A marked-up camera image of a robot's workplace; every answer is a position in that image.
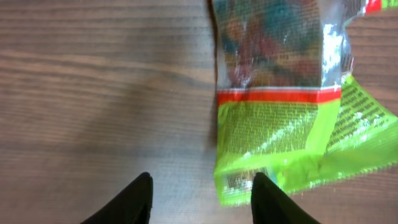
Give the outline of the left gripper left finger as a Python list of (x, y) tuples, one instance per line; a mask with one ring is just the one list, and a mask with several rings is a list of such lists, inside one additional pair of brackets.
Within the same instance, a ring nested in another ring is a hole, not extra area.
[(82, 224), (149, 224), (153, 178), (143, 172)]

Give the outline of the green gummy candy bag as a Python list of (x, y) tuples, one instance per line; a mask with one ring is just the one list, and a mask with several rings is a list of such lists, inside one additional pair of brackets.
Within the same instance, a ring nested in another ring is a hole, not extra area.
[(397, 163), (397, 117), (353, 78), (346, 26), (396, 1), (216, 0), (216, 191), (292, 194)]

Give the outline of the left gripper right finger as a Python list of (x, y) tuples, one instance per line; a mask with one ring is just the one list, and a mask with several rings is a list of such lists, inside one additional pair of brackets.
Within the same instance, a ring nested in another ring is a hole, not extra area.
[(253, 224), (320, 224), (262, 172), (253, 180), (251, 211)]

